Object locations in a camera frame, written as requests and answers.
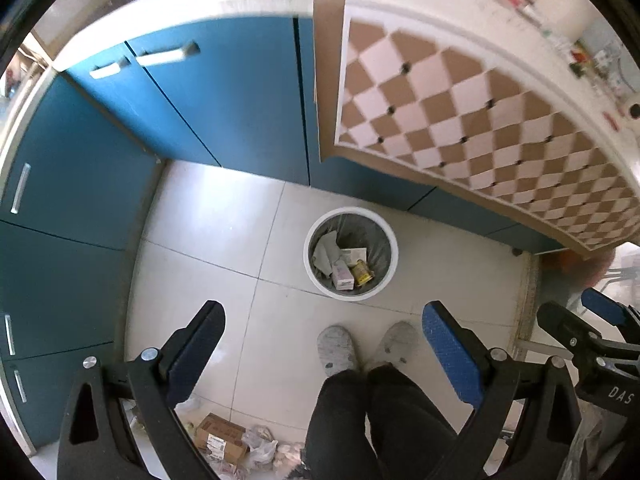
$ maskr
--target white trash can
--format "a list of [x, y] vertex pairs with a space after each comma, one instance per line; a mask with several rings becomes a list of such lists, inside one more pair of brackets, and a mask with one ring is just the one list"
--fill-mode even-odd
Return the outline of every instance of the white trash can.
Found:
[[[331, 277], [314, 267], [312, 257], [316, 244], [330, 231], [337, 231], [338, 247], [342, 249], [367, 248], [367, 265], [374, 274], [369, 283], [353, 290], [335, 290]], [[361, 207], [341, 207], [322, 215], [309, 229], [303, 261], [306, 273], [322, 293], [341, 301], [364, 301], [391, 281], [398, 266], [398, 241], [380, 215]]]

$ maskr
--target person's foot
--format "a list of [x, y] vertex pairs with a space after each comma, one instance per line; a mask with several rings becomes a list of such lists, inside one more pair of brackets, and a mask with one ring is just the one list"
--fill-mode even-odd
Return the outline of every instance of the person's foot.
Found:
[[386, 331], [366, 371], [386, 364], [402, 368], [414, 353], [418, 338], [418, 331], [412, 324], [399, 321]]
[[318, 336], [318, 356], [327, 377], [359, 368], [351, 334], [339, 325], [325, 328]]

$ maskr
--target metal bolt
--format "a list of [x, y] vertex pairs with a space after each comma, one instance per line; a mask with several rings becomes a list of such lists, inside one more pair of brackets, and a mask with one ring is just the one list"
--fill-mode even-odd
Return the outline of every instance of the metal bolt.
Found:
[[93, 368], [97, 362], [98, 362], [98, 359], [96, 359], [94, 356], [91, 355], [87, 357], [84, 361], [82, 361], [82, 366], [87, 369]]
[[143, 361], [153, 361], [156, 357], [158, 357], [158, 349], [157, 348], [146, 348], [140, 354]]
[[507, 352], [505, 352], [502, 348], [493, 348], [491, 352], [489, 352], [491, 359], [494, 361], [506, 361], [507, 360]]
[[551, 364], [553, 366], [555, 366], [556, 368], [563, 368], [564, 367], [564, 359], [562, 359], [560, 356], [558, 355], [554, 355], [551, 358]]

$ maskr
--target paper box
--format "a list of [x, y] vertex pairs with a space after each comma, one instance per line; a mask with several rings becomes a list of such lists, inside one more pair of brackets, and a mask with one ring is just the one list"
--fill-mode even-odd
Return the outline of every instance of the paper box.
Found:
[[242, 426], [209, 413], [196, 430], [194, 444], [217, 460], [238, 465], [247, 450], [243, 434]]

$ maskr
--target checkered tile backsplash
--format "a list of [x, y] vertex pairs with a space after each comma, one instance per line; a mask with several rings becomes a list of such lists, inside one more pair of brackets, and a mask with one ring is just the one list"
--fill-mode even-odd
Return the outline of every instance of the checkered tile backsplash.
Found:
[[459, 184], [587, 250], [640, 226], [639, 201], [590, 137], [479, 59], [372, 23], [350, 25], [335, 143]]

